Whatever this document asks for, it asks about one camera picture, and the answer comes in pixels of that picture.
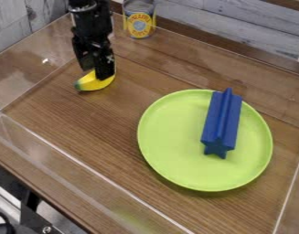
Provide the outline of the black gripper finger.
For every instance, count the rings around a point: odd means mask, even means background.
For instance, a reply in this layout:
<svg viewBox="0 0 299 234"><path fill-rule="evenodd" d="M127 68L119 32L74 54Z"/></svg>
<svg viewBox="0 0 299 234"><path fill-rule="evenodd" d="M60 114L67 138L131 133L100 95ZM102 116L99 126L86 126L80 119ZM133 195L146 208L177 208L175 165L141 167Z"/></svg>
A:
<svg viewBox="0 0 299 234"><path fill-rule="evenodd" d="M99 48L92 53L94 69L99 80L108 79L115 74L115 57L112 48Z"/></svg>
<svg viewBox="0 0 299 234"><path fill-rule="evenodd" d="M72 47L78 58L79 66L83 70L94 68L92 45L82 41L78 37L72 38Z"/></svg>

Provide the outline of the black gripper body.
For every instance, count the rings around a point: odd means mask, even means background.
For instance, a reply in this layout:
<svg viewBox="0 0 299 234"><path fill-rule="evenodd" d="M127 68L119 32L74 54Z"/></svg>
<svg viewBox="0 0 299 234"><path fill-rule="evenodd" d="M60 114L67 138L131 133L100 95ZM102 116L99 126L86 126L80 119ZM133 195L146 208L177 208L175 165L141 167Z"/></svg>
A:
<svg viewBox="0 0 299 234"><path fill-rule="evenodd" d="M68 0L72 17L72 45L76 52L108 44L112 33L112 20L108 0Z"/></svg>

